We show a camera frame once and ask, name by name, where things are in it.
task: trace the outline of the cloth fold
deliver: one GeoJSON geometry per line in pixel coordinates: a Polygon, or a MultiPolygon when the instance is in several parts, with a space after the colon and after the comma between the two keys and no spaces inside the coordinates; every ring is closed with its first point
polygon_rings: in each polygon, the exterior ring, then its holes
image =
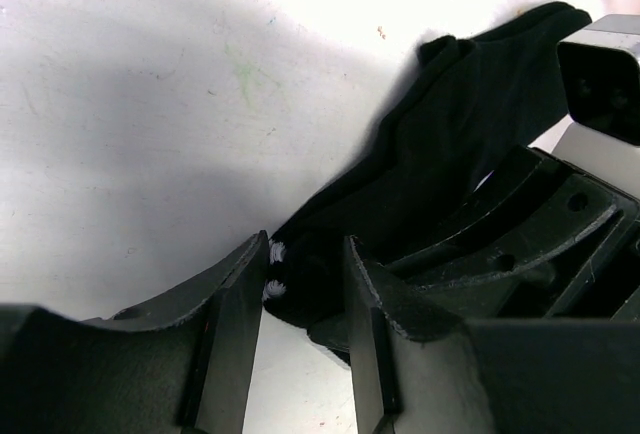
{"type": "Polygon", "coordinates": [[[342,312],[346,235],[382,263],[426,247],[511,148],[567,113],[556,44],[590,22],[553,2],[473,39],[420,46],[419,76],[371,151],[273,234],[267,311],[304,328],[342,312]]]}

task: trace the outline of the white table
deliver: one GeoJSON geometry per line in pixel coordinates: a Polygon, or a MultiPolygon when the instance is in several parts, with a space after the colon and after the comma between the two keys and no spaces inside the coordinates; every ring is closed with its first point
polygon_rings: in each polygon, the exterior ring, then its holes
{"type": "MultiPolygon", "coordinates": [[[[209,267],[353,161],[421,40],[542,1],[0,0],[0,302],[107,317],[209,267]]],[[[265,316],[245,432],[353,433],[353,409],[265,316]]]]}

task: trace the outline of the black fabric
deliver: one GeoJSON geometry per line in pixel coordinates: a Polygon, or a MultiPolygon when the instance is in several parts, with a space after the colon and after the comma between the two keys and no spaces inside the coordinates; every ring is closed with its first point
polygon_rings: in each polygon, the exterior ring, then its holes
{"type": "Polygon", "coordinates": [[[286,292],[265,308],[304,328],[342,312],[345,235],[383,263],[422,247],[512,147],[567,113],[555,46],[590,22],[554,2],[470,40],[422,45],[419,77],[382,120],[371,152],[273,235],[285,251],[268,279],[286,292]]]}

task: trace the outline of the white thread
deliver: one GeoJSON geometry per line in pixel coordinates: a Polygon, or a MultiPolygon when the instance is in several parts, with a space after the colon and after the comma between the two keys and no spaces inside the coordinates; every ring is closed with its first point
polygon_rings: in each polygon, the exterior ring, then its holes
{"type": "Polygon", "coordinates": [[[285,292],[287,292],[287,286],[282,284],[280,281],[269,281],[264,285],[264,289],[262,291],[262,302],[267,299],[278,299],[279,297],[282,297],[285,292]]]}
{"type": "Polygon", "coordinates": [[[271,251],[269,252],[269,262],[275,264],[276,262],[282,262],[287,249],[282,242],[269,241],[271,251]]]}

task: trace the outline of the folded black cloth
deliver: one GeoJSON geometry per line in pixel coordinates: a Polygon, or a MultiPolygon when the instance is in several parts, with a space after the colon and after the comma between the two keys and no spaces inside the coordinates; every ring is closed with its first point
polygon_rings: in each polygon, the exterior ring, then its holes
{"type": "Polygon", "coordinates": [[[556,44],[590,22],[553,2],[473,39],[422,45],[419,77],[369,154],[273,235],[267,311],[304,328],[342,312],[345,235],[383,263],[425,247],[425,226],[567,113],[556,44]]]}

